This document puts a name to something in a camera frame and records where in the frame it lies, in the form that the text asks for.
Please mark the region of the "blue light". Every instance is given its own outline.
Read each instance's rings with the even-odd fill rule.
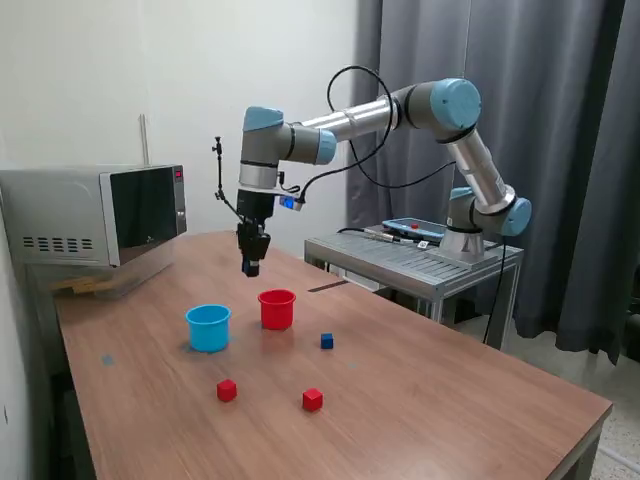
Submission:
[[[293,205],[295,203],[295,199],[293,197],[280,197],[280,205],[290,210],[293,210]]]

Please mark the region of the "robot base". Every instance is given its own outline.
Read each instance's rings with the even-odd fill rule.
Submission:
[[[485,252],[482,232],[464,233],[447,230],[438,248],[425,254],[434,260],[445,262],[467,270],[478,270],[495,261],[500,252]]]

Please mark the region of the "gray curtain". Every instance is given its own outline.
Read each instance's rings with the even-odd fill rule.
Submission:
[[[478,86],[478,130],[505,181],[534,206],[526,234],[511,240],[526,250],[517,331],[552,330],[558,348],[601,349],[615,363],[640,242],[640,2],[364,0],[359,40],[359,63],[392,90],[452,76]],[[354,82],[356,102],[379,94],[371,79]],[[398,184],[446,161],[429,132],[398,131],[366,170]],[[353,169],[349,222],[442,223],[458,182],[449,169],[387,190]]]

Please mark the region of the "blue cube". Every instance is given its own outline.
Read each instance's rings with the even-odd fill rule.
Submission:
[[[333,348],[333,335],[330,333],[323,333],[320,335],[320,347],[323,350],[329,350]]]

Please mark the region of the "robotic arm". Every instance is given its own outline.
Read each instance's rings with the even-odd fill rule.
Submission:
[[[281,160],[325,165],[338,142],[387,127],[428,128],[447,147],[469,187],[453,189],[447,232],[440,248],[458,254],[484,254],[482,231],[519,235],[531,218],[531,203],[518,198],[498,173],[489,149],[476,130],[481,101],[468,80],[448,78],[419,83],[380,98],[302,123],[286,123],[279,110],[249,107],[240,157],[238,246],[242,271],[259,274],[269,247],[265,221],[273,215]],[[293,208],[300,210],[296,200]]]

